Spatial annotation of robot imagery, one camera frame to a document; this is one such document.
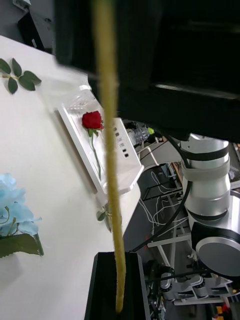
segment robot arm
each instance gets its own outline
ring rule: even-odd
[[[191,134],[181,149],[191,169],[183,165],[183,190],[192,181],[185,202],[192,248],[215,274],[240,276],[240,195],[230,190],[228,142]]]

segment red rose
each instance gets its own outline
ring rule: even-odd
[[[86,112],[82,116],[82,125],[86,129],[104,129],[104,126],[102,125],[102,117],[98,111],[94,112]]]

